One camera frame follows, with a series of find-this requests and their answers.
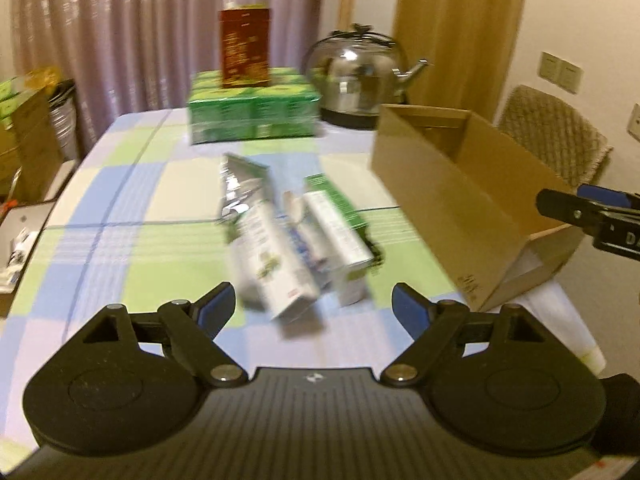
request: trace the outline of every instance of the silver bolt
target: silver bolt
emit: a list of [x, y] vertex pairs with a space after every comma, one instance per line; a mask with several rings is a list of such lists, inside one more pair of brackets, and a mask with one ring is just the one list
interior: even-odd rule
[[415, 379], [418, 376], [418, 370], [411, 365], [391, 365], [385, 369], [385, 375], [392, 381], [401, 383]]
[[211, 377], [218, 381], [237, 381], [242, 377], [242, 368], [236, 365], [219, 365], [213, 368]]

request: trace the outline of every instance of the tablecloth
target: tablecloth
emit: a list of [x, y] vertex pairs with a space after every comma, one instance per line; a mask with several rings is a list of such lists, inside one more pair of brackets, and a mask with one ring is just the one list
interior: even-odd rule
[[[374, 133], [320, 124], [315, 138], [191, 146], [187, 122], [184, 109], [118, 118], [60, 197], [0, 337], [0, 435], [35, 446], [21, 408], [24, 387], [105, 304], [148, 312], [169, 300], [196, 300], [232, 279], [215, 222], [225, 152], [270, 166], [278, 194], [302, 192], [303, 177], [324, 172], [362, 211], [385, 253], [384, 265], [367, 277], [369, 299], [356, 305], [339, 307], [324, 294], [303, 319], [280, 326], [239, 304], [215, 341], [249, 374], [257, 366], [367, 366], [379, 373], [411, 343], [390, 309], [395, 283], [434, 300], [462, 300], [367, 169]], [[519, 301], [581, 358], [601, 356], [557, 283]]]

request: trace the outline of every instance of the ribbed gray surface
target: ribbed gray surface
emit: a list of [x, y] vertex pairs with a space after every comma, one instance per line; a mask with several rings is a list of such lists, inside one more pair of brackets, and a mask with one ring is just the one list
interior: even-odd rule
[[210, 394], [158, 446], [112, 458], [42, 449], [9, 480], [561, 480], [594, 460], [587, 450], [519, 459], [472, 448], [415, 392], [381, 386], [368, 369], [264, 368], [247, 386]]

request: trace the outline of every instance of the kettle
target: kettle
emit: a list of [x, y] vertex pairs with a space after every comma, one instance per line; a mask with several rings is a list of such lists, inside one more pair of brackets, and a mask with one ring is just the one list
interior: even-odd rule
[[406, 55], [392, 37], [368, 25], [336, 30], [305, 54], [302, 70], [321, 95], [322, 120], [337, 126], [374, 129], [381, 104], [404, 102], [404, 90], [429, 62], [407, 72]]

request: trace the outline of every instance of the kettle spout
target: kettle spout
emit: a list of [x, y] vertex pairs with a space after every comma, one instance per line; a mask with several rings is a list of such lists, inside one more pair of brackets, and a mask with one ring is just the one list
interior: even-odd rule
[[415, 64], [414, 67], [409, 69], [407, 72], [401, 72], [397, 68], [394, 69], [394, 74], [396, 75], [396, 81], [398, 82], [398, 86], [404, 88], [407, 86], [413, 79], [416, 77], [423, 69], [425, 69], [429, 65], [429, 61], [426, 59], [421, 59], [418, 63]]

